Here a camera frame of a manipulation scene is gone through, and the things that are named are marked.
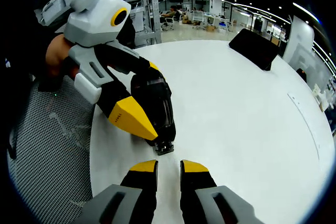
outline floor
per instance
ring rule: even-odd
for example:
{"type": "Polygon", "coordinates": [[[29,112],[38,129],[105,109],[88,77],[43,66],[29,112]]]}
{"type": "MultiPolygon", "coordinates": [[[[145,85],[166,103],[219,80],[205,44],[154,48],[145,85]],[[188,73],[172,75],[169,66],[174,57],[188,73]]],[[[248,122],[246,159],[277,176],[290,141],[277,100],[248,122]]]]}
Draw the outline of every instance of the floor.
{"type": "Polygon", "coordinates": [[[210,40],[232,40],[237,31],[241,28],[236,28],[235,31],[226,31],[223,29],[216,29],[215,31],[206,31],[204,29],[193,29],[193,25],[180,24],[174,22],[174,30],[162,31],[162,42],[171,42],[179,40],[195,40],[195,39],[210,39],[210,40]]]}

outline yellow ring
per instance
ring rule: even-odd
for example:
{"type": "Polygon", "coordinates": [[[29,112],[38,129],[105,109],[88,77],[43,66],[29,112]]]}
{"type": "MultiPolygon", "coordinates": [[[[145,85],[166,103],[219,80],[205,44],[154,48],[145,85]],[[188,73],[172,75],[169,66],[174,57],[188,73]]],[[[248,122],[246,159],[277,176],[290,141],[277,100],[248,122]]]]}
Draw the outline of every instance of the yellow ring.
{"type": "Polygon", "coordinates": [[[115,21],[115,19],[117,18],[117,16],[122,12],[122,11],[126,11],[127,12],[127,9],[125,8],[125,7],[123,7],[123,8],[121,8],[121,9],[119,9],[115,14],[114,14],[114,16],[112,17],[112,19],[111,19],[111,26],[116,26],[115,24],[114,24],[114,21],[115,21]]]}

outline white round table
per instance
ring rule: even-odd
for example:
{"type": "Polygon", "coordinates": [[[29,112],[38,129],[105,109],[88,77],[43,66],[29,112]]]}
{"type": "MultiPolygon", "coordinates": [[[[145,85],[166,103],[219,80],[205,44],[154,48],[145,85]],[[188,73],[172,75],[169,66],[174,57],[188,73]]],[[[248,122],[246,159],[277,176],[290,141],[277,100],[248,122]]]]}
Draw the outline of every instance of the white round table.
{"type": "MultiPolygon", "coordinates": [[[[298,223],[308,214],[328,181],[334,143],[311,90],[287,63],[277,57],[271,71],[262,71],[228,41],[177,41],[137,52],[158,66],[172,90],[175,151],[157,156],[96,107],[90,145],[93,196],[120,184],[136,163],[157,159],[153,223],[183,223],[180,160],[187,159],[206,166],[218,186],[252,204],[264,223],[298,223]]],[[[132,75],[113,73],[130,90],[132,75]]]]}

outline perforated mesh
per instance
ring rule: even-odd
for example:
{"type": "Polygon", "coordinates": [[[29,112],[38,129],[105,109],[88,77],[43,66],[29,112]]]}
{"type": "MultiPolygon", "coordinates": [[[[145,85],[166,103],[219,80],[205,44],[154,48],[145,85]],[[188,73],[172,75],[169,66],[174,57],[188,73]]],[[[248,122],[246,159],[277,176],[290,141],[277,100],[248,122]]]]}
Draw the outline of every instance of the perforated mesh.
{"type": "Polygon", "coordinates": [[[93,105],[65,77],[56,93],[34,85],[8,156],[13,184],[41,223],[70,223],[92,198],[89,145],[93,105]]]}

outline circular sensor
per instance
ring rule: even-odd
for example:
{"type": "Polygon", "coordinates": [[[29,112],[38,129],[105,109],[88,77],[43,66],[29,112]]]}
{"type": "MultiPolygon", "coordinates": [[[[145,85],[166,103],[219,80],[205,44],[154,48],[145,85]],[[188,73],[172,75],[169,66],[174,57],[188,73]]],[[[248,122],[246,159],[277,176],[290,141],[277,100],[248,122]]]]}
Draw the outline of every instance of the circular sensor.
{"type": "Polygon", "coordinates": [[[111,19],[111,26],[117,26],[121,24],[126,18],[126,16],[127,16],[127,9],[126,8],[119,9],[111,19]]]}

